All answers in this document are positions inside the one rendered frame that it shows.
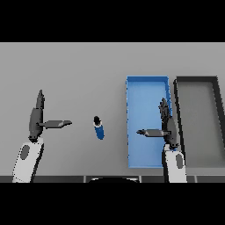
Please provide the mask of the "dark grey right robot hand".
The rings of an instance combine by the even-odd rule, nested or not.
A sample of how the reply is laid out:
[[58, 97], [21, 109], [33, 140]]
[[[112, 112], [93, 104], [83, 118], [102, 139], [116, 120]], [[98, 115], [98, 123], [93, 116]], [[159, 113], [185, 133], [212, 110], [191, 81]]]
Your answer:
[[161, 120], [161, 129], [141, 129], [137, 131], [137, 134], [142, 134], [146, 137], [163, 137], [164, 142], [169, 145], [170, 149], [178, 147], [177, 142], [177, 129], [175, 121], [170, 113], [170, 108], [165, 98], [162, 98], [160, 105], [158, 106]]

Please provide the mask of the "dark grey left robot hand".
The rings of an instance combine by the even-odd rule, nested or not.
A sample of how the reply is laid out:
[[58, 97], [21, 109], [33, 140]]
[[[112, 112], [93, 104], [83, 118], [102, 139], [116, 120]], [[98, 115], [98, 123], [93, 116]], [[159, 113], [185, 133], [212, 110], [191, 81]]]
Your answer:
[[43, 129], [59, 129], [72, 124], [71, 120], [48, 120], [44, 121], [45, 97], [43, 91], [39, 91], [36, 105], [32, 109], [29, 120], [30, 142], [37, 142], [43, 133]]

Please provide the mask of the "blue bin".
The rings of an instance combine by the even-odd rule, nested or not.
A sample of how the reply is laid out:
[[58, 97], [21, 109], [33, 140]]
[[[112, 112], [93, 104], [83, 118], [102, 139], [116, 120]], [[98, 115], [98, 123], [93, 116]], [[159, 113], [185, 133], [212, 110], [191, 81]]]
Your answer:
[[128, 168], [162, 168], [163, 137], [145, 137], [141, 129], [161, 129], [158, 106], [162, 98], [171, 108], [171, 90], [167, 76], [127, 76]]

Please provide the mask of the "dark grey bin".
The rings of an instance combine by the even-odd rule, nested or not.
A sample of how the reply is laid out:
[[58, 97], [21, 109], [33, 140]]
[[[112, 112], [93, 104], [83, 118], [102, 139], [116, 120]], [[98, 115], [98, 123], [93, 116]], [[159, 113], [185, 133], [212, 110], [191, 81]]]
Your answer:
[[174, 95], [189, 169], [225, 168], [225, 114], [217, 76], [177, 76]]

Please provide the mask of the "blue pipe with dark end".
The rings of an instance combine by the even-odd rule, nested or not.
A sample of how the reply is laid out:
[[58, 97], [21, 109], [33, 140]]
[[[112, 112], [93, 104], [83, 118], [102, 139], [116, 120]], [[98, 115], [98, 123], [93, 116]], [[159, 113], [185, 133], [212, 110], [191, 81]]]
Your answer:
[[99, 138], [99, 140], [103, 140], [104, 137], [105, 137], [104, 127], [103, 127], [103, 124], [102, 124], [102, 120], [98, 116], [94, 117], [93, 126], [94, 126], [96, 135]]

